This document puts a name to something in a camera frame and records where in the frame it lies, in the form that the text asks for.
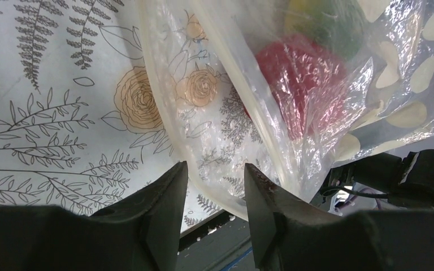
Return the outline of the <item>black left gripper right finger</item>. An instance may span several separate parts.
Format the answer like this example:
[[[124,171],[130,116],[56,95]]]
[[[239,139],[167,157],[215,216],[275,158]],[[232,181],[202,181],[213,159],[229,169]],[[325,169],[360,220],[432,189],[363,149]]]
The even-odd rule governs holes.
[[[260,270],[434,270],[434,210],[324,212],[244,170],[255,266]]]

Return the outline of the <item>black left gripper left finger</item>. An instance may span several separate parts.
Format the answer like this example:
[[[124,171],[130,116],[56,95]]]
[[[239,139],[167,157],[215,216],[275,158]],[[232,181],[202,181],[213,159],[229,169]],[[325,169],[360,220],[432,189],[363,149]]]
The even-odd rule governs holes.
[[[183,161],[91,216],[0,207],[0,270],[174,270],[187,185]]]

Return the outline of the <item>clear zip top bag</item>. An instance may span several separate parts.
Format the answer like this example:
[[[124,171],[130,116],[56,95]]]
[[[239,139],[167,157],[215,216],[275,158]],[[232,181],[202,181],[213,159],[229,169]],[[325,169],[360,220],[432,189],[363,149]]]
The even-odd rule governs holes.
[[[309,202],[332,167],[434,136],[434,1],[138,1],[151,89],[207,200],[244,167]]]

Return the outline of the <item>red apple toy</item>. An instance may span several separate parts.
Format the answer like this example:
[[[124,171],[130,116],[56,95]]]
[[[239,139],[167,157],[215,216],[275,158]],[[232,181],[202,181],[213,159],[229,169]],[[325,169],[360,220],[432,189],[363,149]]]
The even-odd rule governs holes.
[[[299,33],[255,54],[291,140],[322,132],[345,116],[344,62]]]

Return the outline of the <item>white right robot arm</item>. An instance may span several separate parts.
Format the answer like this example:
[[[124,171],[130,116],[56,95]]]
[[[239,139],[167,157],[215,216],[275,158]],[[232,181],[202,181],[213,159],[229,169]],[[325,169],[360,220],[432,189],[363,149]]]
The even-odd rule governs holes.
[[[351,183],[365,185],[377,194],[347,190]],[[380,153],[333,168],[319,195],[329,197],[339,190],[386,200],[397,207],[434,209],[434,149],[410,152],[405,158]]]

